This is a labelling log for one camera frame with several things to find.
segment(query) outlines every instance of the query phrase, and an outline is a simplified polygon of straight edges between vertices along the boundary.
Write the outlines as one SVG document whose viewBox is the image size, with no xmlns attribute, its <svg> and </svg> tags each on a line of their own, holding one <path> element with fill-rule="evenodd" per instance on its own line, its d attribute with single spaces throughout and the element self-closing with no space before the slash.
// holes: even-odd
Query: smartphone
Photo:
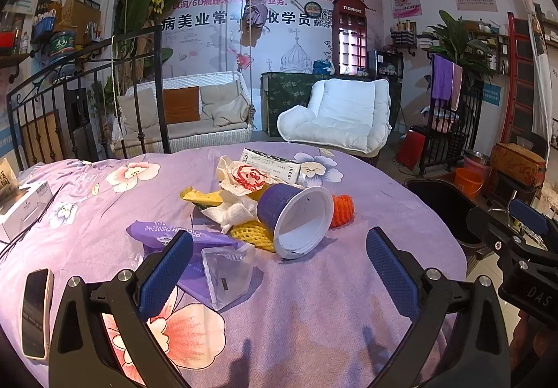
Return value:
<svg viewBox="0 0 558 388">
<path fill-rule="evenodd" d="M 27 275 L 21 307 L 21 346 L 29 359 L 46 361 L 50 347 L 49 314 L 54 275 L 49 268 Z"/>
</svg>

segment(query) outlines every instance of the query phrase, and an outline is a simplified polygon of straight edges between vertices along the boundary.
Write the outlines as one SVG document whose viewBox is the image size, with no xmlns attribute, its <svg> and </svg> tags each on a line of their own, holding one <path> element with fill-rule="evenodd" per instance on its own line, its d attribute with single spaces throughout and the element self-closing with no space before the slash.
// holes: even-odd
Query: phone screen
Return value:
<svg viewBox="0 0 558 388">
<path fill-rule="evenodd" d="M 29 357 L 45 357 L 43 314 L 47 278 L 47 269 L 27 275 L 21 317 L 21 345 L 23 353 Z"/>
</svg>

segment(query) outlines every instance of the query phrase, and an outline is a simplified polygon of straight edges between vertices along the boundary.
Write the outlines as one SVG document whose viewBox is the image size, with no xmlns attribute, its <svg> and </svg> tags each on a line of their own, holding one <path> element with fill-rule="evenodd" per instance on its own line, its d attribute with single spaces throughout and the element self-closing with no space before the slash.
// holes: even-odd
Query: white armchair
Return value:
<svg viewBox="0 0 558 388">
<path fill-rule="evenodd" d="M 312 86 L 308 107 L 295 106 L 279 115 L 277 129 L 289 142 L 373 158 L 390 135 L 390 102 L 385 79 L 322 80 Z"/>
</svg>

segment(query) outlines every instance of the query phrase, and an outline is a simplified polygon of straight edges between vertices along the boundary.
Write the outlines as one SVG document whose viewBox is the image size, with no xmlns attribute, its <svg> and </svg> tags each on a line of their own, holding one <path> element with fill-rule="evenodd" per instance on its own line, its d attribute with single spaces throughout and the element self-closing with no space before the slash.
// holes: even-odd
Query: orange bucket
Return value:
<svg viewBox="0 0 558 388">
<path fill-rule="evenodd" d="M 470 199 L 475 199 L 483 185 L 483 177 L 476 172 L 459 167 L 455 170 L 454 185 Z"/>
</svg>

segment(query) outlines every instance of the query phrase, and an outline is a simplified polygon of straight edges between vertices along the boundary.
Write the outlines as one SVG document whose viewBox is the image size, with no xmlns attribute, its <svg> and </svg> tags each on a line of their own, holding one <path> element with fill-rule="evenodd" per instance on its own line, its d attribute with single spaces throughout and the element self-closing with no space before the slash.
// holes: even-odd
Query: paper cup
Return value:
<svg viewBox="0 0 558 388">
<path fill-rule="evenodd" d="M 257 212 L 258 219 L 273 232 L 277 254 L 296 259 L 322 241 L 333 218 L 333 198 L 321 186 L 300 190 L 277 184 L 263 193 Z"/>
</svg>

